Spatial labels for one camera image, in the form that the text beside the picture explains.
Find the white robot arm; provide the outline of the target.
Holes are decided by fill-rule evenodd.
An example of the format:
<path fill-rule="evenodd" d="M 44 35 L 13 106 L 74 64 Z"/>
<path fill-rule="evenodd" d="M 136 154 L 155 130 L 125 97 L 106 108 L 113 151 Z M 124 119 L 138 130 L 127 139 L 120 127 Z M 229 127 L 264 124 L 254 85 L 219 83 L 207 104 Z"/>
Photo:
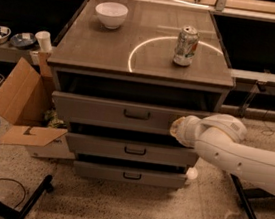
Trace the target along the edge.
<path fill-rule="evenodd" d="M 170 127 L 171 136 L 206 162 L 275 196 L 275 152 L 241 144 L 246 132 L 229 114 L 182 116 Z"/>

